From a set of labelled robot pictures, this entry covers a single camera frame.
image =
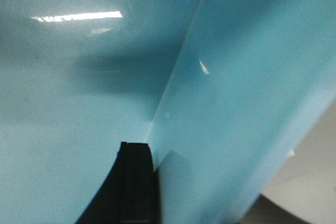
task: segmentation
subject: white surface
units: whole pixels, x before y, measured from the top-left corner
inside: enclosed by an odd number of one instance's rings
[[[313,224],[336,222],[336,101],[321,117],[264,195]]]

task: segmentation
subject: black plastic piece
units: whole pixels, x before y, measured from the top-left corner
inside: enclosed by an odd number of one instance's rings
[[[149,146],[122,142],[110,173],[76,224],[154,223],[153,178]]]

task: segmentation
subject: black object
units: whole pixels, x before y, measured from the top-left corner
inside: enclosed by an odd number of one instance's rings
[[[122,142],[110,173],[76,224],[154,223],[153,179],[149,146]]]
[[[263,195],[255,201],[239,224],[309,224],[282,209]]]

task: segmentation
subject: glossy blue panel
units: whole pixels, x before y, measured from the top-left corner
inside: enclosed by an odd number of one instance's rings
[[[202,0],[154,118],[165,224],[234,224],[336,94],[335,0]]]
[[[198,3],[0,0],[1,224],[75,222],[145,140]]]

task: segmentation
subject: blue wall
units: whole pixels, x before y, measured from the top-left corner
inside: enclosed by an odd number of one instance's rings
[[[202,0],[148,142],[163,223],[236,223],[336,94],[335,0]]]

